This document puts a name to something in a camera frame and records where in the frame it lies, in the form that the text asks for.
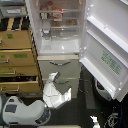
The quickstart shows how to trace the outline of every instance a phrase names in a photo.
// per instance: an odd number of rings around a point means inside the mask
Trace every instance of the refrigerator shelf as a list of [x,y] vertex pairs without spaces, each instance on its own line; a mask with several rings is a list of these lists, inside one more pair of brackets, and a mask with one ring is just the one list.
[[79,23],[78,20],[63,20],[63,21],[44,21],[40,24],[42,26],[42,29],[60,29],[60,30],[66,30],[66,29],[79,29]]
[[54,10],[39,10],[38,13],[71,13],[71,12],[80,12],[79,9],[62,9],[62,11],[54,11]]
[[[63,17],[63,19],[62,20],[70,20],[70,19],[74,19],[74,20],[76,20],[76,19],[78,19],[77,17]],[[48,17],[47,19],[42,19],[42,21],[43,20],[54,20],[54,17],[53,16],[50,16],[50,17]]]

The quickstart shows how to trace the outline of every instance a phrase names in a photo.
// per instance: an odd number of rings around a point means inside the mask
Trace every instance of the floor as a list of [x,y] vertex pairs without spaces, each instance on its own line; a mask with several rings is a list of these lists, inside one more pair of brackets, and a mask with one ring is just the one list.
[[[90,88],[91,84],[87,80],[91,81],[92,76],[86,69],[82,69],[77,98],[72,99],[58,110],[51,110],[51,119],[46,125],[79,125],[81,128],[93,128],[93,122],[90,116],[97,116],[101,128],[104,128],[107,117],[113,111],[114,105],[111,106],[102,102],[94,93],[93,87]],[[22,100],[25,104],[29,105],[36,99]],[[11,126],[11,128],[35,127]]]

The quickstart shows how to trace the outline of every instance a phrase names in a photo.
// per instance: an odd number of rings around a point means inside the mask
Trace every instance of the door shelf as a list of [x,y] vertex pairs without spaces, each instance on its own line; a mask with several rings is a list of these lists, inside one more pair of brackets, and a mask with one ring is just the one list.
[[88,17],[87,20],[128,53],[128,43],[123,40],[119,35],[117,35],[118,33],[115,34],[115,32],[111,30],[111,28],[103,25],[95,17]]
[[128,5],[128,0],[120,0],[121,2],[123,2],[124,4]]
[[101,40],[97,35],[95,35],[90,30],[87,30],[87,33],[90,36],[92,36],[97,42],[99,42],[102,46],[104,46],[108,51],[110,51],[116,58],[118,58],[128,68],[127,60],[125,60],[120,54],[118,54],[118,52],[116,52],[112,47],[110,47],[109,44],[107,44],[107,42]]

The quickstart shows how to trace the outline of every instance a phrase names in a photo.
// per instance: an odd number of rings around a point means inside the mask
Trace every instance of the cable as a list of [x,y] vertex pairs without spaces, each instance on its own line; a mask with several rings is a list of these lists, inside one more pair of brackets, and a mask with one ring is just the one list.
[[122,102],[121,102],[121,115],[120,115],[120,122],[119,122],[119,127],[118,128],[120,128],[120,126],[121,126],[121,121],[122,121],[122,107],[123,107],[123,100],[122,100]]
[[110,128],[114,128],[114,126],[115,126],[117,123],[118,123],[118,113],[112,113],[112,114],[108,117],[107,121],[105,122],[104,128],[106,128],[106,124],[108,124],[108,126],[109,126]]
[[87,91],[82,91],[82,90],[80,89],[80,85],[79,85],[79,88],[78,88],[80,92],[82,92],[82,93],[88,93],[88,92],[92,89],[92,84],[91,84],[91,82],[90,82],[89,80],[84,80],[84,79],[79,79],[79,80],[83,80],[83,81],[85,81],[85,82],[89,82],[89,83],[90,83],[91,87],[90,87],[89,90],[87,90]]

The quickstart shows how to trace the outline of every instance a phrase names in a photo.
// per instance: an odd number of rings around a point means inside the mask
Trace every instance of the appliance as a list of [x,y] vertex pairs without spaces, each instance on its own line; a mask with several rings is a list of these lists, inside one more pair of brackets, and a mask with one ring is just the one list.
[[[51,10],[48,1],[52,1]],[[38,57],[79,54],[79,62],[112,99],[122,101],[128,92],[128,1],[25,2]],[[43,13],[47,13],[47,17],[42,18]],[[50,35],[47,39],[43,36],[45,30]]]
[[104,87],[95,79],[95,89],[98,92],[98,94],[104,98],[107,101],[111,101],[112,98],[110,96],[110,94],[108,93],[108,91],[106,89],[104,89]]
[[29,106],[16,97],[0,96],[0,126],[46,124],[51,116],[49,108],[58,108],[71,100],[71,88],[62,95],[53,82],[60,74],[51,73],[44,87],[43,100],[36,100]]

